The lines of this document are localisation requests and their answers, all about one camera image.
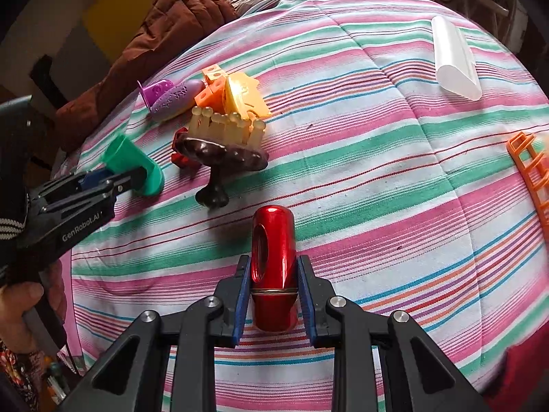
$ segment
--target lavender object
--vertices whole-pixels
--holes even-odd
[[[194,106],[194,97],[204,87],[204,82],[200,79],[191,79],[175,85],[156,100],[150,108],[150,116],[156,122],[163,122],[185,112]]]
[[[137,81],[139,86],[139,92],[143,98],[143,102],[150,111],[150,107],[157,101],[157,99],[162,96],[170,88],[174,87],[174,82],[168,79],[162,79],[161,81],[152,83],[147,87],[142,87],[141,82]]]

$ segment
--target pink fabric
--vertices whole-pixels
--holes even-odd
[[[62,276],[65,283],[65,296],[67,296],[67,316],[65,317],[67,344],[73,356],[82,356],[82,347],[80,346],[80,338],[76,329],[74,306],[72,304],[71,251],[67,252],[59,260],[61,260],[63,266]]]

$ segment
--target red cloth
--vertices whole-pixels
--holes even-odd
[[[507,351],[505,366],[495,385],[483,395],[494,412],[518,412],[549,370],[549,322],[522,344]]]

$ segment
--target metal bolt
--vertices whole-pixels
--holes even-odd
[[[408,322],[410,315],[405,311],[397,310],[393,313],[393,317],[395,318],[395,321],[405,323]]]
[[[333,298],[330,299],[330,304],[332,305],[332,307],[341,308],[347,305],[347,301],[345,300],[344,297],[334,296]]]
[[[217,307],[220,303],[221,303],[220,300],[218,298],[216,298],[215,296],[208,296],[204,299],[204,304],[208,308]]]
[[[139,316],[143,322],[152,322],[156,319],[158,314],[153,310],[147,310],[141,313]]]

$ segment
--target green plastic toy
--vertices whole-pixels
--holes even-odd
[[[164,188],[164,173],[160,166],[145,155],[126,135],[120,133],[103,154],[103,162],[113,173],[124,173],[141,166],[147,171],[145,184],[136,192],[143,196],[155,196]]]

